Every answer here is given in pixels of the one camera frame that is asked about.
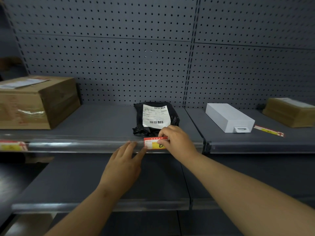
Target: white box handle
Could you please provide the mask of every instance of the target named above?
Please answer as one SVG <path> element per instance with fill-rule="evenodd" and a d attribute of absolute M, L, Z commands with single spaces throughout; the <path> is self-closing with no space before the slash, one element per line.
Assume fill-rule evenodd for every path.
<path fill-rule="evenodd" d="M 250 132 L 250 130 L 248 129 L 248 127 L 234 127 L 233 132 L 234 133 L 247 133 L 247 132 Z"/>

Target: white box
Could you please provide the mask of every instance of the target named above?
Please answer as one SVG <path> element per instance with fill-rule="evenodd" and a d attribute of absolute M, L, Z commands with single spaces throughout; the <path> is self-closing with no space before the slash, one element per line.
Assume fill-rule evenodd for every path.
<path fill-rule="evenodd" d="M 251 132 L 255 123 L 254 119 L 227 103 L 208 103 L 206 114 L 226 133 Z"/>

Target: gray pegboard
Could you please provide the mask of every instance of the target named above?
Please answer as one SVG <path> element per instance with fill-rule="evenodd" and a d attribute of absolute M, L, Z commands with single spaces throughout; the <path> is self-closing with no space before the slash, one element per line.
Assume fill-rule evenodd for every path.
<path fill-rule="evenodd" d="M 5 0 L 17 33 L 191 41 L 196 0 Z"/>
<path fill-rule="evenodd" d="M 196 43 L 315 48 L 315 0 L 201 0 Z"/>
<path fill-rule="evenodd" d="M 84 103 L 182 107 L 190 43 L 18 34 L 32 75 L 75 77 Z"/>
<path fill-rule="evenodd" d="M 195 44 L 186 107 L 254 109 L 269 97 L 315 99 L 315 51 Z"/>

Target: person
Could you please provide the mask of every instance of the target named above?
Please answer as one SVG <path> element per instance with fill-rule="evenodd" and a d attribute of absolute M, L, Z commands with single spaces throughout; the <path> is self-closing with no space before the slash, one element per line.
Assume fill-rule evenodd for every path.
<path fill-rule="evenodd" d="M 168 136 L 168 140 L 158 143 L 200 180 L 245 236 L 315 235 L 315 210 L 311 207 L 198 153 L 179 127 L 164 127 L 161 136 Z M 132 158 L 135 146 L 135 142 L 127 142 L 117 149 L 98 187 L 45 236 L 99 235 L 115 204 L 140 174 L 146 148 Z"/>

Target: person's left hand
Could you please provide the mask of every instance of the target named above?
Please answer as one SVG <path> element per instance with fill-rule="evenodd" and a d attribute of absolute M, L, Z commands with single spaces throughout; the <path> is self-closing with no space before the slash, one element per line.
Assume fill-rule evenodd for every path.
<path fill-rule="evenodd" d="M 119 199 L 138 178 L 141 171 L 141 160 L 147 151 L 147 147 L 142 148 L 132 158 L 132 152 L 136 145 L 136 142 L 128 141 L 112 154 L 98 185 L 98 188 L 104 190 L 106 194 L 113 194 Z"/>

